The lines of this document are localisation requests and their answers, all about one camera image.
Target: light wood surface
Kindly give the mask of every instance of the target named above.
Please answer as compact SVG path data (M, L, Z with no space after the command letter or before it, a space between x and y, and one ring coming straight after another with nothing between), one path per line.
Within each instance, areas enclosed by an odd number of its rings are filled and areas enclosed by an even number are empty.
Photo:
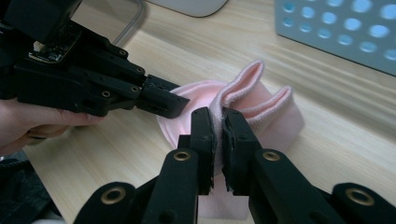
M291 85L304 115L306 125L287 155L308 180L326 191L355 182L396 204L396 78L276 35L274 13L272 0L230 0L200 19L148 4L125 49L130 61L179 85L231 81L250 62L264 60L264 85L272 92ZM102 185L139 187L157 175L170 149L154 115L119 109L99 125L73 128L25 151L72 223Z

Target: pink fabric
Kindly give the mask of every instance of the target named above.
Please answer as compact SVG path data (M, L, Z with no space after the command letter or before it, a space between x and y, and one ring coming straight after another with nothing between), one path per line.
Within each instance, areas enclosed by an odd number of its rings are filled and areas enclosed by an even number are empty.
M304 119L292 100L291 87L284 87L274 95L260 82L264 65L256 61L248 65L231 83L205 80L174 89L172 92L190 99L176 119L157 117L163 134L173 148L178 137L190 134L191 112L208 106L218 138L215 155L215 188L209 196L200 196L199 215L202 217L245 218L247 197L234 197L226 192L222 168L221 120L222 108L239 110L256 134L262 147L286 150L300 130Z

